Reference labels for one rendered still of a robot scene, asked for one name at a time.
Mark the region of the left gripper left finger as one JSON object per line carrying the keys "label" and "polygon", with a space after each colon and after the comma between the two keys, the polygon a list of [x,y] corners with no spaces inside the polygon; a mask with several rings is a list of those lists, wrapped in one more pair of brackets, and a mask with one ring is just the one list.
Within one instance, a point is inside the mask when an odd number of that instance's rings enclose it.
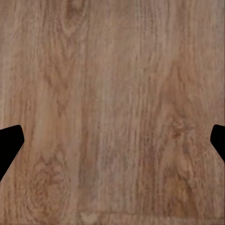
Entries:
{"label": "left gripper left finger", "polygon": [[20,125],[0,129],[0,181],[24,143]]}

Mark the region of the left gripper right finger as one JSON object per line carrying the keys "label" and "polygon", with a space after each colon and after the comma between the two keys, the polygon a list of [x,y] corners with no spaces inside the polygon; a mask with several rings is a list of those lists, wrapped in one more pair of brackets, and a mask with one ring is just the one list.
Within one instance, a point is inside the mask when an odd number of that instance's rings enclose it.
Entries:
{"label": "left gripper right finger", "polygon": [[225,161],[225,126],[214,125],[210,141],[221,158]]}

